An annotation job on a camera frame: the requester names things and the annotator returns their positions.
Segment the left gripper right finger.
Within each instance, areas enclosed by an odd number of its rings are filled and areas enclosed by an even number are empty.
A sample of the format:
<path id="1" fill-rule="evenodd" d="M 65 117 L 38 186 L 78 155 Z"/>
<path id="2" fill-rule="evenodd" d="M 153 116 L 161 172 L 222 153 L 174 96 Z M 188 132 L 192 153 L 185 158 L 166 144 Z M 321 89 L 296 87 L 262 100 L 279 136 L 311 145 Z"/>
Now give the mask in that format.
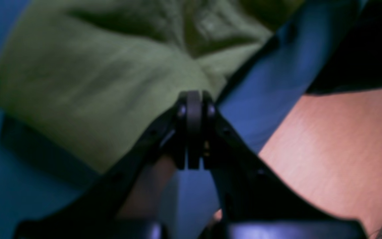
<path id="1" fill-rule="evenodd" d="M 203 165 L 211 173 L 222 220 L 212 239 L 366 239 L 359 221 L 333 217 L 291 190 L 202 98 Z"/>

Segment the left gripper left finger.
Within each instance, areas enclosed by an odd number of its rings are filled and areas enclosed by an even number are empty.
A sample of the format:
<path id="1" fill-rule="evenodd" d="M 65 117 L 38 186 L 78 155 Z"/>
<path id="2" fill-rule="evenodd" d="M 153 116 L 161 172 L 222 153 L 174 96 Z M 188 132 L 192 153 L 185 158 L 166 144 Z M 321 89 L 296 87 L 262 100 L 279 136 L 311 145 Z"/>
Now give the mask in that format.
<path id="1" fill-rule="evenodd" d="M 187 124 L 195 92 L 183 91 L 176 103 L 155 119 L 132 149 L 77 200 L 41 220 L 18 224 L 15 239 L 168 239 L 165 226 L 151 219 L 116 219 L 140 173 L 159 156 L 173 155 L 186 165 Z"/>

